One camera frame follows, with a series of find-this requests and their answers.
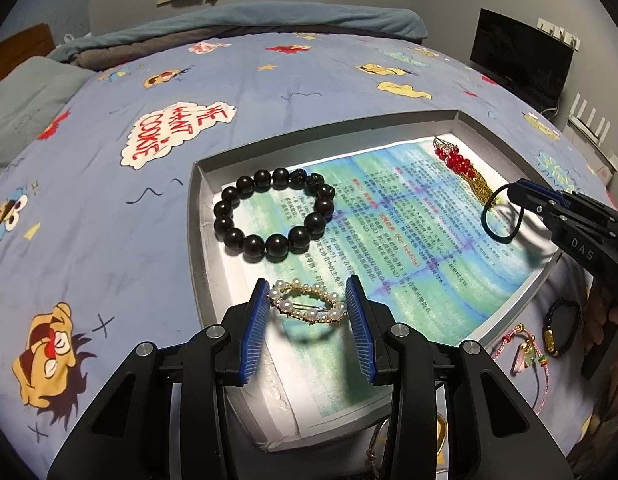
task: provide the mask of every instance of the pink string bracelet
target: pink string bracelet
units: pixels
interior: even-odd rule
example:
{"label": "pink string bracelet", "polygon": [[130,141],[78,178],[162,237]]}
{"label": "pink string bracelet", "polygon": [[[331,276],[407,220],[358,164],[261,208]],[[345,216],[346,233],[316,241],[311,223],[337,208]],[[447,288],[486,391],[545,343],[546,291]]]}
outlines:
{"label": "pink string bracelet", "polygon": [[535,358],[537,357],[540,366],[544,370],[544,393],[542,394],[542,398],[540,399],[540,403],[537,408],[534,405],[534,412],[536,415],[539,415],[542,411],[542,407],[546,402],[547,395],[549,394],[549,362],[547,357],[540,352],[540,348],[535,342],[535,336],[526,329],[526,327],[519,323],[512,330],[509,330],[505,335],[502,336],[500,341],[500,346],[498,349],[493,352],[492,357],[496,359],[502,354],[505,346],[508,343],[511,343],[514,336],[519,335],[524,338],[524,342],[518,347],[518,352],[516,353],[516,359],[511,367],[511,375],[515,377],[520,372],[524,372],[527,368],[529,368],[533,363]]}

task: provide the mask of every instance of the black tv screen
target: black tv screen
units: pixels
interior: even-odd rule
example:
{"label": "black tv screen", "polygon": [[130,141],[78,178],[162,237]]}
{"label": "black tv screen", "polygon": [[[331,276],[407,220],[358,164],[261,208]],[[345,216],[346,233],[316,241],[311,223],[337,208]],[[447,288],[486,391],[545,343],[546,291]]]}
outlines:
{"label": "black tv screen", "polygon": [[471,61],[523,100],[527,96],[545,109],[555,108],[572,58],[569,45],[545,32],[497,12],[480,11]]}

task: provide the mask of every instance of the black bead bracelet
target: black bead bracelet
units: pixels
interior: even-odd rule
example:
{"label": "black bead bracelet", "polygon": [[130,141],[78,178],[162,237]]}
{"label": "black bead bracelet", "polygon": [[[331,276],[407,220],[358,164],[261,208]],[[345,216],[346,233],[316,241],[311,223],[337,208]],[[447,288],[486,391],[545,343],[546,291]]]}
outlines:
{"label": "black bead bracelet", "polygon": [[[575,316],[573,319],[573,325],[571,326],[571,331],[564,345],[560,348],[556,346],[555,337],[553,335],[553,329],[551,328],[551,323],[553,321],[553,314],[555,311],[561,306],[566,306],[568,308],[572,308],[575,310]],[[564,352],[568,351],[573,345],[573,341],[578,335],[578,329],[580,328],[580,319],[582,318],[582,311],[580,310],[580,305],[575,301],[556,300],[547,311],[546,316],[544,317],[544,327],[542,328],[542,338],[544,339],[544,349],[545,351],[552,357],[558,357]]]}
{"label": "black bead bracelet", "polygon": [[[305,217],[303,225],[297,225],[289,230],[287,236],[276,233],[267,240],[259,235],[245,236],[243,231],[234,227],[233,208],[241,198],[249,198],[256,188],[265,191],[271,186],[274,189],[304,189],[316,200],[313,213]],[[309,248],[311,238],[319,238],[324,234],[327,222],[333,216],[333,199],[336,190],[324,183],[321,174],[307,175],[305,170],[294,170],[289,173],[285,168],[276,168],[273,173],[258,170],[253,177],[241,176],[235,186],[228,186],[220,194],[222,200],[214,205],[214,231],[223,237],[225,246],[233,250],[243,250],[249,258],[262,258],[265,253],[272,258],[282,258],[291,250],[304,253]]]}

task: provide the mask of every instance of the gray pillow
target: gray pillow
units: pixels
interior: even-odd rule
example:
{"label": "gray pillow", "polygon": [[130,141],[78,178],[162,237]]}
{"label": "gray pillow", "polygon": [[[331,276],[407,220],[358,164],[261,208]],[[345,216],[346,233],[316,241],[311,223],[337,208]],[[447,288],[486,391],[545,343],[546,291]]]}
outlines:
{"label": "gray pillow", "polygon": [[0,82],[0,174],[93,75],[35,56]]}

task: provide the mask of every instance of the metal screw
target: metal screw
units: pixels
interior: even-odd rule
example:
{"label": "metal screw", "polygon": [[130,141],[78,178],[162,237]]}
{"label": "metal screw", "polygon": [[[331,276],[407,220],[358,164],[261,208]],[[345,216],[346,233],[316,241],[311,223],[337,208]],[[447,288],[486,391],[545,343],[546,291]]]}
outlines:
{"label": "metal screw", "polygon": [[400,323],[396,323],[391,327],[391,333],[396,337],[404,337],[409,335],[409,327]]}
{"label": "metal screw", "polygon": [[463,350],[471,355],[480,353],[480,345],[476,341],[465,341],[463,344]]}
{"label": "metal screw", "polygon": [[154,346],[151,343],[141,343],[136,347],[136,354],[141,357],[149,355],[154,351]]}
{"label": "metal screw", "polygon": [[207,336],[212,339],[218,339],[225,335],[225,329],[222,325],[212,325],[207,329]]}

